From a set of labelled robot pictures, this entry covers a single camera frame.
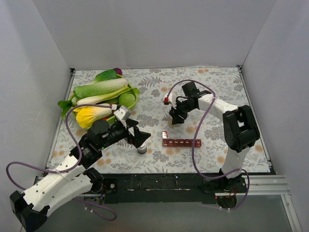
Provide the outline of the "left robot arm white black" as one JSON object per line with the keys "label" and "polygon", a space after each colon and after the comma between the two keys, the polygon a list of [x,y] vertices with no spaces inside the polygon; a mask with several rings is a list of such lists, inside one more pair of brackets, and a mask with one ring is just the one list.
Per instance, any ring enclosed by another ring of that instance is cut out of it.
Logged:
{"label": "left robot arm white black", "polygon": [[130,118],[126,125],[120,121],[109,125],[106,120],[97,120],[54,173],[23,192],[13,192],[10,195],[12,211],[24,229],[34,232],[68,201],[83,193],[102,191],[103,177],[92,165],[102,157],[103,149],[124,139],[145,153],[145,141],[151,134],[140,131],[137,125],[138,122]]}

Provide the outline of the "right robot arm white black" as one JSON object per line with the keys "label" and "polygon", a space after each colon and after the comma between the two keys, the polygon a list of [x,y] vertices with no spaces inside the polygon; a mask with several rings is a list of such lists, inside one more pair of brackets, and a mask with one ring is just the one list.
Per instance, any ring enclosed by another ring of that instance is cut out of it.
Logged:
{"label": "right robot arm white black", "polygon": [[236,106],[220,100],[210,87],[199,90],[196,87],[198,83],[195,80],[184,80],[184,95],[175,96],[168,92],[163,103],[171,105],[169,115],[173,125],[184,123],[188,113],[195,109],[204,111],[204,116],[211,114],[222,121],[228,146],[224,164],[215,177],[206,176],[202,172],[198,174],[203,178],[206,191],[229,192],[243,180],[244,160],[250,148],[260,139],[260,132],[250,106]]}

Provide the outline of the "red weekly pill organizer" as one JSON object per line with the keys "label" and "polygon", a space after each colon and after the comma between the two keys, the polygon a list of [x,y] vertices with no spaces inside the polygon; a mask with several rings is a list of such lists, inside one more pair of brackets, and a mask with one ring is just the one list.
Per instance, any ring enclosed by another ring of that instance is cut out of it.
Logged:
{"label": "red weekly pill organizer", "polygon": [[162,146],[163,147],[192,147],[193,139],[174,139],[169,138],[167,131],[162,132]]}

